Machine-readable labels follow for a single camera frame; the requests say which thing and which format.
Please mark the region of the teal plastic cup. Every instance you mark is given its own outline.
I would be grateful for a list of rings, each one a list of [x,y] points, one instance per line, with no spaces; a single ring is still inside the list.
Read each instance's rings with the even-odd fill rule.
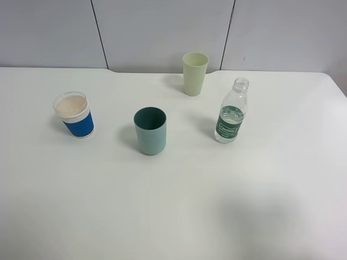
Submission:
[[[157,107],[145,107],[134,115],[140,150],[157,155],[166,147],[166,114]]]

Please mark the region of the clear water bottle green label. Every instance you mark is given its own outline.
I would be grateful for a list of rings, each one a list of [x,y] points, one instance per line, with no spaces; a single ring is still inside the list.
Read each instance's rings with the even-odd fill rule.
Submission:
[[[223,99],[215,127],[215,139],[218,142],[229,144],[237,138],[248,109],[248,87],[247,79],[236,78],[231,91]]]

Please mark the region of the pale green plastic cup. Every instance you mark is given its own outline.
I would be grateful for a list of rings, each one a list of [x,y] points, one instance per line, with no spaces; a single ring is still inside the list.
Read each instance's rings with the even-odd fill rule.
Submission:
[[[183,56],[183,88],[188,96],[201,93],[209,59],[198,52],[190,52]]]

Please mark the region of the blue sleeved paper cup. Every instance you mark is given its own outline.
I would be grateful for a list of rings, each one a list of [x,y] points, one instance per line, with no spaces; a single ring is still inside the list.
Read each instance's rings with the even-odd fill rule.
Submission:
[[[67,92],[59,95],[54,100],[53,109],[73,136],[85,138],[93,133],[93,118],[83,93]]]

